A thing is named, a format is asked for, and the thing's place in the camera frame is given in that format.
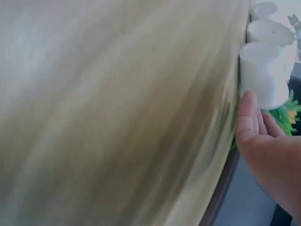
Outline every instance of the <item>gray surface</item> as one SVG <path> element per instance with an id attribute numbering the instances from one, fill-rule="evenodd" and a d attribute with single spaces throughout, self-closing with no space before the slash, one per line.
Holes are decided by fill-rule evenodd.
<path id="1" fill-rule="evenodd" d="M 240 158 L 214 226 L 269 226 L 275 208 Z"/>

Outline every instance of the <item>human hand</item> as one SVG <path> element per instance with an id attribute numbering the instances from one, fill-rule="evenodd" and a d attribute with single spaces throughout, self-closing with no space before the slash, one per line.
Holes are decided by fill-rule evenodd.
<path id="1" fill-rule="evenodd" d="M 301 223 L 301 138 L 285 136 L 268 113 L 261 113 L 252 91 L 238 107 L 236 142 L 259 184 Z"/>

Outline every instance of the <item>dark edge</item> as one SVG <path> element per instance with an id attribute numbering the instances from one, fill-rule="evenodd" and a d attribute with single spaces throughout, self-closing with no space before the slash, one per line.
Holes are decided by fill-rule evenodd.
<path id="1" fill-rule="evenodd" d="M 213 224 L 220 210 L 226 192 L 230 186 L 234 171 L 238 163 L 238 159 L 239 159 L 238 150 L 237 149 L 231 150 L 227 157 L 224 169 L 222 170 L 222 174 L 219 179 L 219 182 L 215 188 L 214 194 L 211 198 L 211 201 L 208 205 L 208 208 L 199 226 L 210 226 Z"/>

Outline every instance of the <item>finger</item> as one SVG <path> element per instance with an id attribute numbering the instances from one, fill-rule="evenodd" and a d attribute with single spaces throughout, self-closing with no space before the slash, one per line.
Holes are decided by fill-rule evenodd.
<path id="1" fill-rule="evenodd" d="M 246 142 L 256 136 L 254 132 L 254 111 L 257 108 L 257 98 L 254 92 L 247 91 L 240 101 L 236 121 L 236 142 L 244 149 Z"/>
<path id="2" fill-rule="evenodd" d="M 259 123 L 258 123 L 258 117 L 257 117 L 257 109 L 258 109 L 258 107 L 256 106 L 256 108 L 254 110 L 253 120 L 254 120 L 254 132 L 258 135 L 259 134 Z"/>
<path id="3" fill-rule="evenodd" d="M 263 117 L 262 117 L 262 114 L 261 114 L 261 111 L 259 108 L 257 108 L 257 120 L 258 120 L 258 125 L 259 125 L 259 134 L 267 135 L 268 131 L 264 125 Z"/>
<path id="4" fill-rule="evenodd" d="M 267 132 L 270 136 L 276 138 L 279 136 L 285 136 L 283 130 L 277 125 L 272 116 L 266 112 L 262 113 L 264 124 L 267 128 Z"/>

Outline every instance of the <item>white cup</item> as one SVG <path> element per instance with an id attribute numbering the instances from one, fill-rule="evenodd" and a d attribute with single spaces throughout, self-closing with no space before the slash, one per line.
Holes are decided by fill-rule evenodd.
<path id="1" fill-rule="evenodd" d="M 274 2 L 261 2 L 254 5 L 251 9 L 251 21 L 260 19 L 270 19 L 281 23 L 288 27 L 292 32 L 295 32 L 294 27 L 288 20 L 288 14 L 284 9 L 277 6 Z"/>
<path id="2" fill-rule="evenodd" d="M 240 91 L 253 90 L 263 110 L 277 109 L 289 98 L 280 48 L 264 42 L 244 45 L 240 56 Z"/>
<path id="3" fill-rule="evenodd" d="M 272 20 L 255 20 L 247 27 L 247 41 L 279 46 L 285 64 L 285 77 L 290 80 L 297 57 L 297 39 L 290 29 Z"/>

